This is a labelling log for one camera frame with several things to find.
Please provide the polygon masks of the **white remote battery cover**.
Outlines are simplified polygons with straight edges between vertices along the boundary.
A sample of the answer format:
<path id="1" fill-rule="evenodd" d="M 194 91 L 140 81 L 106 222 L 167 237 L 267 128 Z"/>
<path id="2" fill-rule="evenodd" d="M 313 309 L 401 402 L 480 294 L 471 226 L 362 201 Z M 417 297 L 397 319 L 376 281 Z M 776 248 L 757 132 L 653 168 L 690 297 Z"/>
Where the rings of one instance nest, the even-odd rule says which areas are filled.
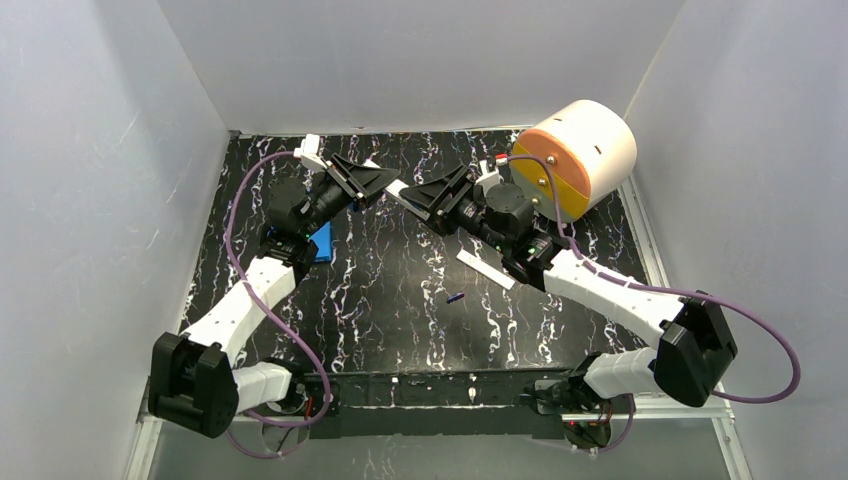
<path id="1" fill-rule="evenodd" d="M 475 256 L 466 250 L 460 250 L 459 253 L 456 255 L 456 259 L 468 268 L 476 271 L 480 275 L 499 285 L 504 290 L 511 290 L 516 283 L 513 278 L 506 275 L 501 270 L 496 269 L 495 267 L 489 265 L 478 256 Z"/>

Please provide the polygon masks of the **white remote control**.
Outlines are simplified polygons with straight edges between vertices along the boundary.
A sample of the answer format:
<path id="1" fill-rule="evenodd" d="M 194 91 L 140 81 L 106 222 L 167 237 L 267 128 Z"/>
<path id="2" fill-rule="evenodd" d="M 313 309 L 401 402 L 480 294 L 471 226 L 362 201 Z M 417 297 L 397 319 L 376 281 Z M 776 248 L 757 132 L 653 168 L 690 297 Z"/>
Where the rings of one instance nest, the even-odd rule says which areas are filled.
<path id="1" fill-rule="evenodd" d="M 430 214 L 427 211 L 425 211 L 421 206 L 415 205 L 413 202 L 405 199 L 400 194 L 400 192 L 403 189 L 407 188 L 408 185 L 399 178 L 400 173 L 398 169 L 380 166 L 372 160 L 366 160 L 362 164 L 362 166 L 369 169 L 383 169 L 395 172 L 392 181 L 385 188 L 383 188 L 381 192 L 378 193 L 374 198 L 369 198 L 367 200 L 366 205 L 368 208 L 375 205 L 382 198 L 389 198 L 398 205 L 401 205 L 407 212 L 411 213 L 418 220 L 424 222 L 429 219 Z"/>

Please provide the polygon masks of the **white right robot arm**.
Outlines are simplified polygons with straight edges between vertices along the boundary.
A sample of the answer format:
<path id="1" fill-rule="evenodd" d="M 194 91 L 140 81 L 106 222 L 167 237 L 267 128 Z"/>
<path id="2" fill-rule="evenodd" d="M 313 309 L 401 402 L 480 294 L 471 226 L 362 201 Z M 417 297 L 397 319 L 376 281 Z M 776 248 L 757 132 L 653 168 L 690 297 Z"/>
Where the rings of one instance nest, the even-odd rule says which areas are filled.
<path id="1" fill-rule="evenodd" d="M 462 229 L 498 250 L 516 281 L 607 317 L 645 345 L 620 354 L 592 353 L 567 376 L 527 390 L 541 414 L 589 409 L 625 394 L 661 393 L 701 407 L 738 349 L 715 303 L 649 291 L 648 287 L 579 256 L 575 247 L 535 224 L 522 190 L 476 184 L 466 167 L 397 194 L 434 232 Z"/>

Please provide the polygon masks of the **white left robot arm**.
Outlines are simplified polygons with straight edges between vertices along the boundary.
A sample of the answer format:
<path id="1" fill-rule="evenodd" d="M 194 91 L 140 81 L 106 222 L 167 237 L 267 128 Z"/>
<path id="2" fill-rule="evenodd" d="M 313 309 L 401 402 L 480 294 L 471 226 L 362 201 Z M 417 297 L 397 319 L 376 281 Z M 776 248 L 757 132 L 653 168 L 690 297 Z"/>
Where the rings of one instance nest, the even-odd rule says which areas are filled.
<path id="1" fill-rule="evenodd" d="M 200 320 L 155 342 L 148 389 L 152 415 L 217 438 L 236 415 L 295 394 L 299 369 L 281 360 L 235 368 L 235 357 L 306 277 L 318 253 L 314 234 L 350 206 L 373 205 L 399 177 L 394 168 L 357 165 L 339 155 L 296 157 L 313 172 L 311 184 L 297 178 L 273 184 L 257 253 L 248 266 L 228 254 L 239 281 Z"/>

